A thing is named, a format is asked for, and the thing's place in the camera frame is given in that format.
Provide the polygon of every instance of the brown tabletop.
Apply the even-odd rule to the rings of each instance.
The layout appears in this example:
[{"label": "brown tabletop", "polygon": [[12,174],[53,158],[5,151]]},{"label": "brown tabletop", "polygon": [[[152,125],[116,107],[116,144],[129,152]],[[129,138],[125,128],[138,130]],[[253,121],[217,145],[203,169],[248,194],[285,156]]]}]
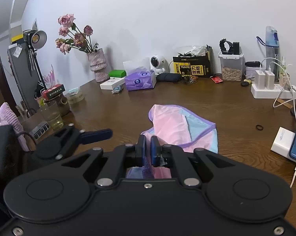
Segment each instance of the brown tabletop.
[{"label": "brown tabletop", "polygon": [[[200,79],[194,85],[162,82],[152,90],[123,90],[114,95],[110,90],[101,90],[95,81],[81,88],[85,99],[71,105],[72,112],[63,117],[64,122],[86,131],[111,128],[114,135],[109,140],[81,145],[75,154],[96,146],[112,151],[117,145],[136,143],[139,134],[152,127],[148,119],[150,108],[154,104],[175,104],[216,123],[219,154],[291,182],[296,164],[270,148],[279,127],[295,131],[294,117],[285,106],[273,109],[271,99],[254,99],[250,86]],[[256,130],[257,124],[264,130]],[[293,201],[286,219],[296,227],[296,180],[292,191]]]}]

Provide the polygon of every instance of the pink knitted fabric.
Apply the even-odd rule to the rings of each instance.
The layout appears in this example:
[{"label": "pink knitted fabric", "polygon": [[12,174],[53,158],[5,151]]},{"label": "pink knitted fabric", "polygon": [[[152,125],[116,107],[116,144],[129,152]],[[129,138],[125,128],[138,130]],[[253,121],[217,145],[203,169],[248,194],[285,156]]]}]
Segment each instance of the pink knitted fabric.
[{"label": "pink knitted fabric", "polygon": [[[0,126],[10,124],[16,134],[23,131],[23,127],[20,124],[17,116],[10,109],[8,103],[3,103],[0,107]],[[22,149],[26,152],[30,151],[24,136],[18,137],[19,143]]]}]

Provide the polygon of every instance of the power strip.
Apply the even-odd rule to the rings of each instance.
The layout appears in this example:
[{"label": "power strip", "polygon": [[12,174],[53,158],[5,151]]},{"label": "power strip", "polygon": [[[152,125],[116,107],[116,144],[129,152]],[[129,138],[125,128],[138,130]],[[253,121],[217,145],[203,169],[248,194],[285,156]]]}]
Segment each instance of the power strip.
[{"label": "power strip", "polygon": [[[275,99],[279,92],[282,90],[282,87],[278,84],[275,83],[274,89],[269,90],[269,89],[263,89],[259,90],[254,83],[251,85],[251,92],[253,94],[254,98],[270,98],[270,99]],[[281,99],[291,99],[292,98],[292,93],[290,90],[283,90],[283,92],[280,94]]]},{"label": "power strip", "polygon": [[281,156],[296,163],[296,160],[289,156],[289,151],[294,135],[295,133],[280,127],[271,147],[271,151],[280,154]]}]

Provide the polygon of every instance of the glass cup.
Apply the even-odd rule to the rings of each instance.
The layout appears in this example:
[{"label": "glass cup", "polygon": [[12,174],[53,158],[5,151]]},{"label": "glass cup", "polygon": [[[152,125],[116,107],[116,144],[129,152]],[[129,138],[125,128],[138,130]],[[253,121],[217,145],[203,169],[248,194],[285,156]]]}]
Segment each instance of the glass cup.
[{"label": "glass cup", "polygon": [[64,126],[58,105],[55,101],[51,101],[47,105],[41,106],[40,112],[53,130],[58,130]]}]

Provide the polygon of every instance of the container lid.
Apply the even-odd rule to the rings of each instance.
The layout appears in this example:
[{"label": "container lid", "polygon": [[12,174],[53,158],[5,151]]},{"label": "container lid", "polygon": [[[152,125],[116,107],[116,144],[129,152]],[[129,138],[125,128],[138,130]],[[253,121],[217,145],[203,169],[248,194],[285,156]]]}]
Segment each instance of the container lid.
[{"label": "container lid", "polygon": [[244,57],[243,53],[241,53],[240,55],[227,55],[227,54],[222,54],[222,52],[219,52],[218,57],[222,57],[224,59],[240,59],[242,57]]}]

